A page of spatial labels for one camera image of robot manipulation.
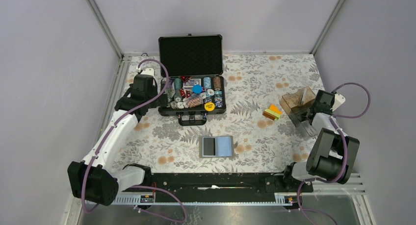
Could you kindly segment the black credit card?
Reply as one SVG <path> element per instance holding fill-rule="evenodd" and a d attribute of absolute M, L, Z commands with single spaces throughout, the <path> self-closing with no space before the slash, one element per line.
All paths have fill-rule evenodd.
<path fill-rule="evenodd" d="M 216 146 L 215 138 L 205 137 L 202 141 L 202 155 L 215 156 Z"/>

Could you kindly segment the beige card holder wallet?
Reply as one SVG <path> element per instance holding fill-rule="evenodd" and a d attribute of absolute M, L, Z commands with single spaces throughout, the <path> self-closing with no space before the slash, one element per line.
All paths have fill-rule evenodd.
<path fill-rule="evenodd" d="M 215 138 L 215 156 L 203 156 L 202 155 L 202 141 L 205 137 Z M 236 147 L 236 143 L 232 136 L 202 136 L 199 139 L 199 157 L 200 158 L 230 158 L 234 157 L 235 152 L 234 149 Z"/>

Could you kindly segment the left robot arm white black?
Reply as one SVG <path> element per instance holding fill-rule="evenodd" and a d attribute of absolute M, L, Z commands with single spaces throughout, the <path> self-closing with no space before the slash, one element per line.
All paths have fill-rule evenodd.
<path fill-rule="evenodd" d="M 111 172 L 118 151 L 128 134 L 150 108 L 159 106 L 151 101 L 158 96 L 158 86 L 152 70 L 137 74 L 127 91 L 116 102 L 105 131 L 92 150 L 80 161 L 68 167 L 68 177 L 74 197 L 100 205 L 111 205 L 118 193 L 135 186 L 147 191 L 152 186 L 151 168 L 127 164 Z"/>

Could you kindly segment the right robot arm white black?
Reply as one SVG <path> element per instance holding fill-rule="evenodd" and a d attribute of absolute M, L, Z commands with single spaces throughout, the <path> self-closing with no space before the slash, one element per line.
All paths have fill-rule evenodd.
<path fill-rule="evenodd" d="M 333 116 L 344 102 L 341 94 L 314 93 L 310 87 L 282 97 L 280 104 L 302 137 L 316 137 L 307 160 L 285 168 L 281 184 L 286 191 L 293 192 L 301 181 L 313 178 L 339 184 L 349 180 L 360 142 L 346 134 Z"/>

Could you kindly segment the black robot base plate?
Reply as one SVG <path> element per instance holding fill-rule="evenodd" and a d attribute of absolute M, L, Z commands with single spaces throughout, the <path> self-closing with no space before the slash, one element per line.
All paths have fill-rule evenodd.
<path fill-rule="evenodd" d="M 154 173 L 154 189 L 129 188 L 119 197 L 154 197 L 156 204 L 182 203 L 212 205 L 288 204 L 296 197 L 300 181 L 283 173 Z"/>

